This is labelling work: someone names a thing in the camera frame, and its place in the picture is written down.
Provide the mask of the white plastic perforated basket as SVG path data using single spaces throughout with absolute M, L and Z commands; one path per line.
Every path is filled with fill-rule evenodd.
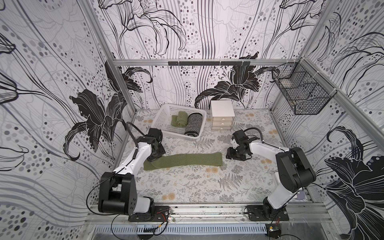
M 158 111 L 152 128 L 173 137 L 198 140 L 203 134 L 206 118 L 204 110 L 165 104 Z

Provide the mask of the green knit scarf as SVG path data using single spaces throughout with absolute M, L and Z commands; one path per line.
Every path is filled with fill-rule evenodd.
M 222 153 L 216 152 L 211 154 L 177 154 L 162 156 L 151 162 L 146 160 L 144 162 L 144 171 L 192 165 L 220 167 L 223 165 Z
M 183 111 L 179 111 L 177 115 L 172 115 L 171 126 L 175 128 L 185 128 L 188 124 L 188 114 Z

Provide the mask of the black white patterned knit scarf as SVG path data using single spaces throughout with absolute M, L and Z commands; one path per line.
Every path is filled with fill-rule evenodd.
M 201 113 L 192 113 L 188 116 L 188 122 L 184 135 L 189 137 L 198 137 L 203 123 L 203 115 Z

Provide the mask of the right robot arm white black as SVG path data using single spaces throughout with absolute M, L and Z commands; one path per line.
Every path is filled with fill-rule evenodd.
M 316 174 L 301 148 L 276 147 L 265 142 L 260 129 L 248 128 L 233 133 L 228 160 L 247 161 L 253 155 L 262 156 L 277 164 L 277 187 L 263 200 L 262 205 L 248 205 L 245 214 L 252 222 L 288 221 L 286 205 L 297 193 L 316 181 Z

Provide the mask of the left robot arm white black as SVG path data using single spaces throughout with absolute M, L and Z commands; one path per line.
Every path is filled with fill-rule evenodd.
M 100 213 L 143 219 L 155 216 L 154 200 L 138 196 L 135 175 L 145 162 L 157 160 L 166 153 L 162 140 L 162 131 L 150 128 L 146 135 L 135 139 L 133 150 L 115 170 L 102 175 L 98 202 Z

